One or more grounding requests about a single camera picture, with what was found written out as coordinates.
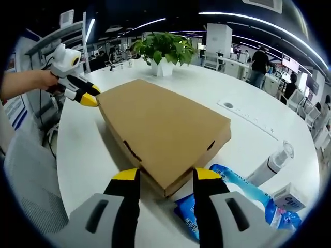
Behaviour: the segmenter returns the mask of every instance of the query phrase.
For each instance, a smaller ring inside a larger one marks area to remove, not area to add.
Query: green leaves
[[[178,58],[176,57],[176,54],[166,53],[164,56],[165,56],[165,58],[167,59],[168,62],[172,62],[174,65],[177,64]]]
[[[184,46],[182,43],[174,43],[176,49],[177,49],[177,53],[182,53],[184,51]]]
[[[153,54],[153,60],[158,65],[162,59],[162,52],[156,50]]]
[[[134,44],[134,50],[144,55],[144,60],[148,65],[148,58],[153,59],[159,64],[163,57],[174,65],[180,62],[191,63],[192,56],[196,53],[189,40],[182,36],[176,36],[169,33],[150,34],[144,41],[137,40]]]

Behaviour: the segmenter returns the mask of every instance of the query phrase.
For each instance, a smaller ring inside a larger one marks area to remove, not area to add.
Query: potted plant
[[[169,33],[150,34],[144,41],[137,40],[133,47],[152,66],[155,76],[172,75],[174,65],[190,64],[195,53],[189,40]]]

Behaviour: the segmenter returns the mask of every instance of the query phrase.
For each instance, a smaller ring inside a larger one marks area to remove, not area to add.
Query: person in black shirt
[[[254,53],[252,71],[248,83],[260,88],[264,75],[266,74],[266,67],[270,65],[269,58],[265,54],[265,48],[263,46]]]
[[[286,85],[286,89],[284,92],[285,98],[282,96],[280,98],[280,101],[286,105],[287,99],[290,98],[290,96],[293,94],[293,92],[297,89],[295,83],[297,81],[297,76],[294,72],[292,72],[290,76],[291,83]]]
[[[99,56],[104,62],[109,61],[107,53],[104,51],[100,51],[100,56]]]

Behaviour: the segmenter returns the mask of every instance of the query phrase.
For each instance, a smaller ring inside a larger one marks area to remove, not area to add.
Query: desk
[[[294,147],[294,159],[277,175],[261,185],[273,193],[289,182],[305,194],[308,207],[319,192],[319,165],[313,140],[305,122],[292,110],[267,93],[231,76],[199,66],[176,66],[170,77],[154,77],[141,60],[134,67],[109,67],[86,75],[101,91],[135,79],[144,79],[183,95],[231,119],[232,137],[206,165],[229,167],[243,177],[253,172],[286,139]],[[234,108],[249,113],[256,123],[272,127],[276,140],[238,114],[219,106],[230,102]],[[59,188],[68,215],[95,193],[103,193],[112,176],[132,168],[110,134],[98,108],[84,107],[66,100],[57,140]],[[140,216],[136,247],[199,247],[186,231],[185,224],[173,213],[175,205],[157,198],[142,181]]]
[[[225,71],[226,75],[233,76],[237,79],[246,80],[248,76],[248,72],[250,70],[248,64],[243,64],[239,61],[218,57],[219,60],[223,60],[225,62]]]
[[[279,79],[276,78],[275,76],[267,73],[264,76],[264,83],[263,83],[262,90],[264,90],[271,96],[276,97],[277,92],[278,92],[278,87],[279,87]]]

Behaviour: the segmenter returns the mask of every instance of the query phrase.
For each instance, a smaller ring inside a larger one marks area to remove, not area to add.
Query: human hand
[[[57,84],[58,78],[54,76],[51,71],[38,70],[35,72],[38,74],[36,88],[48,90],[49,87]]]

